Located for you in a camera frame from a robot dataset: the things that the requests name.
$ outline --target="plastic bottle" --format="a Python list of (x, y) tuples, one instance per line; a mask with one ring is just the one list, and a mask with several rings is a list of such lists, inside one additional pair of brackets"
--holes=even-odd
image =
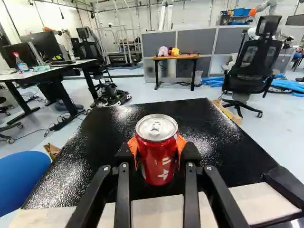
[(16, 64), (20, 70), (20, 72), (28, 72), (29, 71), (29, 68), (28, 68), (28, 65), (23, 62), (20, 57), (19, 57), (19, 53), (18, 52), (13, 52), (14, 56), (16, 57)]

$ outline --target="chair wheel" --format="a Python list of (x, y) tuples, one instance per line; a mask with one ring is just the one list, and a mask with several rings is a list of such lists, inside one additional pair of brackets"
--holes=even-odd
[(7, 142), (8, 142), (9, 144), (13, 144), (13, 143), (15, 142), (15, 140), (14, 140), (13, 138), (10, 138), (10, 139), (7, 140)]

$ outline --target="desk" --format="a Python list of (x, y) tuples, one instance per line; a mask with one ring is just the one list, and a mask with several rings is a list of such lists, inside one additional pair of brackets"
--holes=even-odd
[(22, 110), (24, 111), (23, 114), (15, 117), (14, 119), (7, 122), (8, 125), (11, 125), (21, 118), (28, 116), (32, 114), (33, 112), (39, 110), (39, 107), (35, 107), (33, 109), (30, 109), (28, 104), (25, 102), (17, 88), (13, 85), (13, 82), (17, 83), (38, 83), (38, 82), (48, 82), (52, 81), (54, 85), (56, 86), (58, 92), (60, 93), (60, 97), (65, 104), (67, 110), (71, 114), (70, 118), (68, 118), (65, 122), (60, 123), (59, 125), (53, 126), (50, 128), (50, 130), (59, 130), (63, 126), (65, 126), (68, 122), (70, 122), (72, 119), (74, 119), (75, 115), (78, 114), (78, 111), (76, 110), (74, 104), (72, 103), (70, 97), (68, 96), (66, 90), (64, 89), (61, 81), (62, 81), (62, 73), (65, 70), (65, 67), (54, 67), (46, 71), (29, 71), (25, 72), (23, 74), (17, 72), (10, 75), (0, 75), (0, 82), (4, 82), (9, 91), (12, 93)]
[[(114, 165), (115, 153), (134, 136), (136, 123), (154, 113), (173, 117), (180, 134), (197, 146), (200, 164), (216, 166), (228, 187), (258, 183), (263, 172), (277, 165), (206, 98), (96, 108), (67, 141), (22, 208), (76, 206), (97, 169), (104, 164)], [(184, 182), (177, 179), (171, 188), (154, 192), (134, 179), (130, 188), (132, 200), (144, 199), (183, 194)]]
[(193, 71), (192, 71), (192, 80), (191, 80), (191, 91), (194, 90), (194, 77), (195, 77), (195, 71), (196, 71), (196, 61), (202, 58), (201, 55), (179, 55), (179, 56), (155, 56), (151, 57), (151, 60), (154, 60), (155, 64), (155, 80), (156, 80), (156, 85), (155, 85), (155, 90), (157, 90), (160, 87), (160, 82), (158, 81), (158, 62), (162, 60), (168, 60), (168, 59), (192, 59), (193, 60)]
[(93, 99), (94, 100), (98, 99), (98, 94), (95, 90), (94, 83), (90, 76), (90, 69), (93, 67), (100, 66), (97, 59), (81, 59), (81, 60), (77, 60), (75, 63), (72, 64), (51, 65), (50, 67), (60, 67), (60, 66), (67, 68), (81, 68), (82, 71), (84, 72), (86, 83), (88, 85), (88, 89)]

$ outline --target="blue chair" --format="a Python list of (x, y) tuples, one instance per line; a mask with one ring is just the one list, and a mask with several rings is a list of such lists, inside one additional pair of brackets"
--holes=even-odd
[(38, 151), (0, 159), (0, 217), (22, 206), (50, 163), (49, 156)]

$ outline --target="black textured tabletop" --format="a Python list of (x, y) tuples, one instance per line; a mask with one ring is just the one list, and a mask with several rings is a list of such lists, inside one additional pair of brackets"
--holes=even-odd
[[(23, 208), (76, 206), (97, 169), (114, 164), (121, 144), (134, 136), (137, 121), (155, 113), (173, 117), (180, 134), (197, 146), (200, 164), (216, 166), (229, 187), (260, 182), (261, 174), (277, 165), (206, 98), (96, 108), (67, 141)], [(132, 189), (138, 199), (153, 195), (140, 181), (134, 181)], [(177, 181), (169, 191), (160, 192), (182, 194), (183, 185)]]

